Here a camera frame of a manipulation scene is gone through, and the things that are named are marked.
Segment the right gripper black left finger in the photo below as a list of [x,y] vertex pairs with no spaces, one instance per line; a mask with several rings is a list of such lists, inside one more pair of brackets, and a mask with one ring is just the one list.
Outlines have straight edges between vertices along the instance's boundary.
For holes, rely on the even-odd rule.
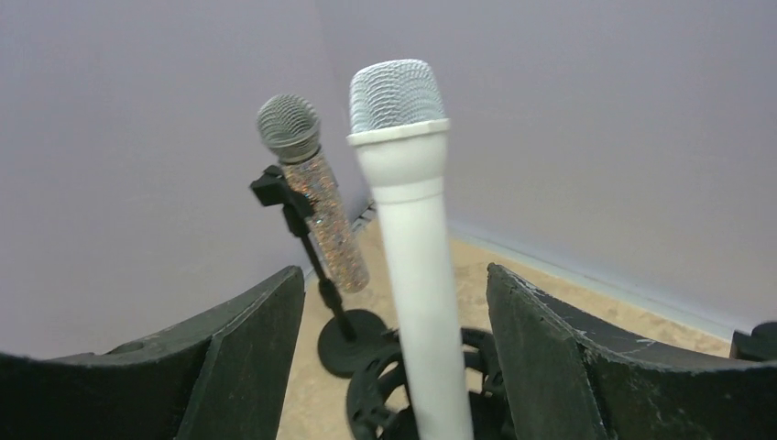
[[273,439],[301,326],[289,266],[152,335],[98,355],[1,356],[4,439]]

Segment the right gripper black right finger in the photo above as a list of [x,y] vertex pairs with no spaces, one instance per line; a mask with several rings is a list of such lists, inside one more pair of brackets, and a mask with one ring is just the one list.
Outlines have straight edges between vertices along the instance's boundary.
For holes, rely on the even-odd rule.
[[498,264],[488,314],[519,439],[773,439],[776,365],[664,344]]

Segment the white microphone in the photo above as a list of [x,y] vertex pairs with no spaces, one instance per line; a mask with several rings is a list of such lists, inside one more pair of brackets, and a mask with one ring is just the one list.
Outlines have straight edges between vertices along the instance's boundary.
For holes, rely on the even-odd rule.
[[430,65],[383,61],[350,83],[348,144],[370,187],[422,439],[474,435],[443,197],[451,126]]

